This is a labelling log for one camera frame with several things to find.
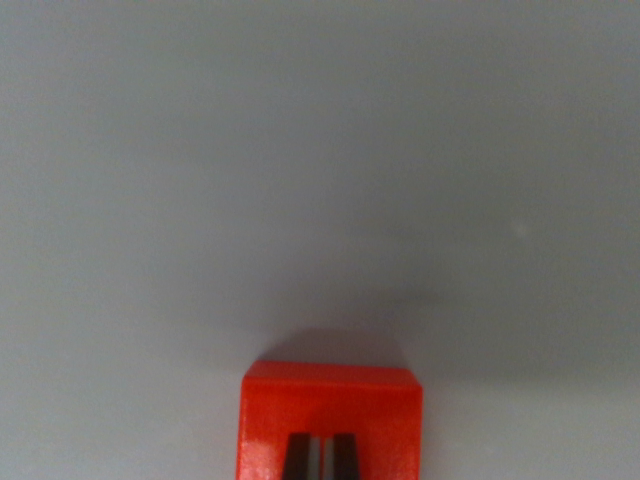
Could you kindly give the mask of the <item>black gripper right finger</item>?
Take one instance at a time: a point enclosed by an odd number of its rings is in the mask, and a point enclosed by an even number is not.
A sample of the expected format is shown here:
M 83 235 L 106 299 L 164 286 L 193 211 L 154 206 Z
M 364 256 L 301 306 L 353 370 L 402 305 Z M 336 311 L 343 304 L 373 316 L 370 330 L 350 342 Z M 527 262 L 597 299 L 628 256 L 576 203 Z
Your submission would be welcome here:
M 324 480 L 360 480 L 360 464 L 356 435 L 338 433 L 324 442 Z

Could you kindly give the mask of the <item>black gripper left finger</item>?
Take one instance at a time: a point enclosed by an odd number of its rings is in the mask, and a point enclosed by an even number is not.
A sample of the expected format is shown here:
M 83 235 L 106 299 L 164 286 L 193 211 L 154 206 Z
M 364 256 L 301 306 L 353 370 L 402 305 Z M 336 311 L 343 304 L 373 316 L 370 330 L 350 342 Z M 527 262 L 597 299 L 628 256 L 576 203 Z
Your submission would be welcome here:
M 282 480 L 319 480 L 321 440 L 310 433 L 295 432 L 288 437 Z

